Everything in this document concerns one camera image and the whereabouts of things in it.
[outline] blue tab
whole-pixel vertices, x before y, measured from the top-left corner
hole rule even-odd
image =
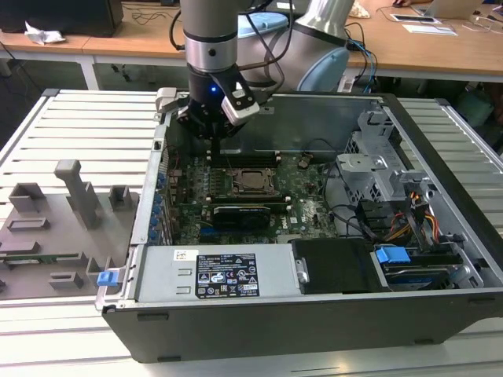
[[[410,263],[410,256],[404,247],[383,246],[376,251],[379,263]]]
[[[118,271],[103,271],[97,276],[98,287],[116,287],[119,285]]]

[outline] power supply label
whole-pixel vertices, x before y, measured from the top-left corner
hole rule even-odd
[[[260,296],[255,254],[198,255],[196,296],[198,298]]]

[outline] wooden desk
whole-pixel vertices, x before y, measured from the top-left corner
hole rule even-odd
[[[503,35],[470,31],[463,27],[468,22],[463,20],[446,21],[458,36],[412,34],[403,27],[404,23],[391,22],[378,11],[382,6],[389,6],[391,0],[361,0],[361,3],[371,18],[356,21],[364,28],[367,48],[377,55],[378,75],[503,82]],[[488,14],[494,7],[482,5],[480,10]],[[415,14],[411,8],[382,11],[387,15]],[[350,26],[350,30],[361,40],[358,26]],[[362,65],[362,55],[351,53],[347,73],[358,72]]]
[[[177,9],[161,7],[154,3],[139,5],[138,3],[124,2],[123,11],[123,23],[114,36],[112,38],[89,38],[83,47],[85,54],[185,59],[185,54],[177,51],[169,39],[169,29]],[[156,14],[156,12],[160,12],[157,13],[159,16],[153,20],[133,19],[134,14],[143,13],[145,17],[150,17],[148,15]],[[177,22],[174,29],[174,40],[178,44],[184,42],[182,22]]]
[[[7,49],[13,51],[27,51],[38,53],[83,53],[83,47],[90,39],[88,35],[65,35],[66,41],[49,43],[41,46],[33,43],[22,33],[0,33],[0,41]]]
[[[379,60],[378,75],[418,79],[450,79],[460,81],[503,82],[503,35],[470,31],[462,27],[466,21],[450,20],[458,36],[420,35],[409,33],[402,25],[387,20],[376,10],[390,6],[392,0],[361,0],[371,14],[359,22],[365,30],[367,47]],[[185,66],[184,54],[176,51],[168,37],[176,9],[160,7],[159,3],[125,2],[123,24],[112,38],[66,36],[67,42],[39,46],[24,35],[0,35],[7,48],[18,59],[73,61],[81,65],[90,90],[99,90],[95,64],[140,64],[151,66]],[[488,13],[493,5],[483,5]],[[413,14],[410,8],[386,8],[386,14]],[[145,25],[145,18],[134,20],[134,13],[145,16],[162,12]],[[350,27],[360,39],[357,27]],[[183,42],[182,25],[175,28],[175,39]],[[0,49],[0,58],[9,55]],[[364,60],[352,53],[345,73],[351,81],[361,71]]]

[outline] sticker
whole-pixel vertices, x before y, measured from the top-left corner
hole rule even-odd
[[[276,3],[276,7],[278,9],[290,9],[290,3],[288,3],[288,2],[277,2]],[[293,8],[293,10],[296,10],[295,4],[292,4],[292,8]]]
[[[175,249],[173,260],[175,262],[195,261],[198,254],[199,250]]]
[[[198,298],[260,296],[255,254],[197,255],[195,260]]]

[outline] power cable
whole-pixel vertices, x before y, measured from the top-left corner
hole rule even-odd
[[[286,55],[286,53],[288,51],[288,48],[290,47],[290,42],[292,41],[293,22],[294,22],[293,21],[293,0],[288,0],[288,2],[290,3],[290,13],[289,13],[290,14],[290,26],[289,26],[289,29],[288,29],[288,37],[287,37],[285,48],[283,49],[283,52],[280,53],[277,57],[275,57],[272,60],[261,61],[261,62],[258,62],[258,63],[251,63],[251,64],[246,64],[246,65],[241,65],[239,67],[240,71],[248,71],[250,69],[267,67],[268,65],[276,63],[277,61],[279,61],[280,59],[282,59]]]

